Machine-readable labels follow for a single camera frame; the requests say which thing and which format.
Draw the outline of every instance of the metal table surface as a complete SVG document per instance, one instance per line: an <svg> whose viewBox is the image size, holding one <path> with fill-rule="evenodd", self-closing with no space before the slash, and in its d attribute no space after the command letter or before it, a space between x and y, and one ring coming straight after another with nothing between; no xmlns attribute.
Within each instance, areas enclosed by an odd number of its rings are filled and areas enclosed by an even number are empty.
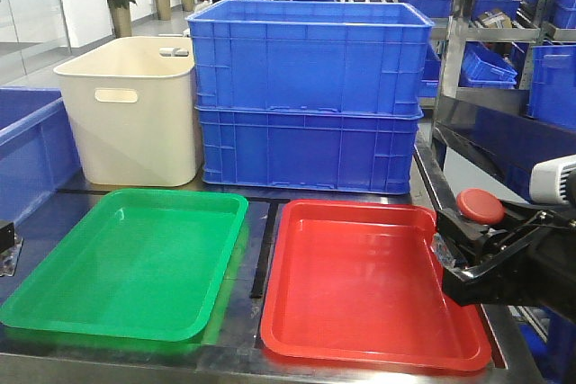
<svg viewBox="0 0 576 384"><path fill-rule="evenodd" d="M297 198L413 203L436 208L452 205L454 196L434 162L428 144L419 134L410 182L410 195L380 196L216 186L194 180L180 189L235 192L249 200L247 250L234 280L218 343L176 353L152 346L144 350L120 350L105 344L76 345L59 339L31 341L14 338L10 329L1 326L0 380L11 384L542 383L508 308L502 306L481 307L492 341L493 362L483 371L473 374L408 374L366 366L287 363L264 348L258 334L263 307L261 294L283 205ZM15 276L0 279L0 301L14 291L59 240L111 189L114 188L92 185L79 174L17 228L25 243Z"/></svg>

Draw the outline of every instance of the beige plastic bin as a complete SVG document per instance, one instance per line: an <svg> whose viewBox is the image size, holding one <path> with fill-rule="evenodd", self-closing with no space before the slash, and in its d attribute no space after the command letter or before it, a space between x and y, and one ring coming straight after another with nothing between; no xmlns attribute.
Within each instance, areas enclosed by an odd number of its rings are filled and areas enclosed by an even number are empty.
<svg viewBox="0 0 576 384"><path fill-rule="evenodd" d="M88 181L177 186L194 178L203 153L193 67L189 38L133 37L54 69Z"/></svg>

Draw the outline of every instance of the bin handle hole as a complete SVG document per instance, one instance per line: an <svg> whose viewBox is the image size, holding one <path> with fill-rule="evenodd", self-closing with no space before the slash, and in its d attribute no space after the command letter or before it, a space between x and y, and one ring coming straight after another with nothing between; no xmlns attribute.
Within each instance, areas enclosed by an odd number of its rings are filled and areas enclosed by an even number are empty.
<svg viewBox="0 0 576 384"><path fill-rule="evenodd" d="M135 103L138 101L138 92L131 89L96 89L94 98L99 103Z"/></svg>

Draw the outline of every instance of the green tray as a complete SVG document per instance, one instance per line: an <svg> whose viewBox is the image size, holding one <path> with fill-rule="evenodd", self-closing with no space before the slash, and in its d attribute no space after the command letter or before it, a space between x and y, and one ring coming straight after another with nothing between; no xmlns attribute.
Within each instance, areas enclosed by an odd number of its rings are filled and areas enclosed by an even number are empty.
<svg viewBox="0 0 576 384"><path fill-rule="evenodd" d="M7 326L178 342L210 319L248 202L109 193L0 308Z"/></svg>

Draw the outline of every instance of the crate handle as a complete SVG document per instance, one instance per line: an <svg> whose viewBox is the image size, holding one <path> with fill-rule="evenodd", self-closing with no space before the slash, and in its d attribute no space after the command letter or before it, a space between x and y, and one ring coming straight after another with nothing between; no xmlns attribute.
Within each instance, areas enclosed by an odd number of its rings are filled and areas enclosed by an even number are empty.
<svg viewBox="0 0 576 384"><path fill-rule="evenodd" d="M131 89L105 89L94 91L94 98L99 103L135 103L138 101L138 92Z"/></svg>
<svg viewBox="0 0 576 384"><path fill-rule="evenodd" d="M542 65L554 69L565 69L572 67L571 58L572 55L570 54L546 54L542 59Z"/></svg>
<svg viewBox="0 0 576 384"><path fill-rule="evenodd" d="M180 49L178 47L162 47L159 53L163 58L187 58L190 55L187 49Z"/></svg>

